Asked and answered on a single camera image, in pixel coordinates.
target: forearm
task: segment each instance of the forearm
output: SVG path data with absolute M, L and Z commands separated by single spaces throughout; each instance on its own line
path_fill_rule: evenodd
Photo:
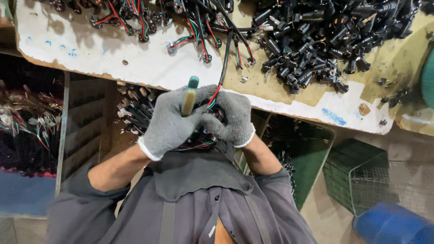
M 93 167 L 87 176 L 90 185 L 99 191 L 117 190 L 125 187 L 134 175 L 150 161 L 140 147 L 134 145 Z
M 250 171 L 254 175 L 270 175 L 278 172 L 282 165 L 255 134 L 252 141 L 242 148 Z

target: gray knit glove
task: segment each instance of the gray knit glove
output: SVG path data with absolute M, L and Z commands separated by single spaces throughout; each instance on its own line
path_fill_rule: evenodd
M 255 127 L 250 123 L 249 99 L 243 95 L 220 91 L 216 104 L 224 110 L 227 125 L 223 125 L 211 114 L 205 113 L 201 118 L 205 129 L 217 138 L 233 143 L 236 148 L 245 147 L 255 134 Z
M 196 89 L 196 103 L 212 96 L 216 89 L 216 85 Z M 167 151 L 185 142 L 200 123 L 207 105 L 193 110 L 190 116 L 181 116 L 186 90 L 187 86 L 161 94 L 157 98 L 151 123 L 137 142 L 140 149 L 153 161 L 161 160 Z

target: blue bin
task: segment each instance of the blue bin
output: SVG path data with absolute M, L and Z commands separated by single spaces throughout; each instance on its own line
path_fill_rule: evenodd
M 377 204 L 353 228 L 368 244 L 434 244 L 434 223 L 395 203 Z

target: person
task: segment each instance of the person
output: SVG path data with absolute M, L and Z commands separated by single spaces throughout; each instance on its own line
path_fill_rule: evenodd
M 197 89 L 196 102 L 216 88 Z M 289 173 L 255 134 L 249 100 L 220 91 L 223 125 L 204 113 L 206 106 L 182 117 L 185 93 L 184 87 L 160 95 L 136 145 L 63 183 L 49 208 L 49 243 L 316 243 L 294 203 Z M 171 152 L 199 125 L 220 139 L 214 149 Z M 254 177 L 233 166 L 234 147 L 242 149 Z

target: glove cuff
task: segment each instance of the glove cuff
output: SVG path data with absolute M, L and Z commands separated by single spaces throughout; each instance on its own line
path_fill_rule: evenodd
M 253 123 L 250 123 L 250 125 L 252 126 L 252 130 L 253 130 L 253 131 L 252 131 L 252 133 L 250 134 L 249 139 L 247 140 L 247 142 L 243 143 L 242 145 L 239 145 L 239 146 L 235 146 L 235 145 L 234 145 L 235 148 L 243 148 L 243 147 L 247 146 L 247 144 L 249 144 L 249 143 L 252 141 L 253 136 L 255 135 L 256 129 L 255 129 L 255 127 L 253 126 Z
M 144 153 L 146 154 L 146 156 L 147 156 L 149 159 L 151 159 L 152 161 L 160 161 L 160 160 L 163 158 L 163 156 L 164 156 L 164 155 L 162 155 L 162 156 L 157 156 L 157 155 L 152 154 L 152 153 L 148 150 L 148 148 L 145 146 L 145 139 L 143 138 L 143 136 L 141 136 L 141 137 L 138 138 L 138 140 L 137 140 L 137 144 L 139 145 L 140 150 L 141 150 L 142 152 L 144 152 Z

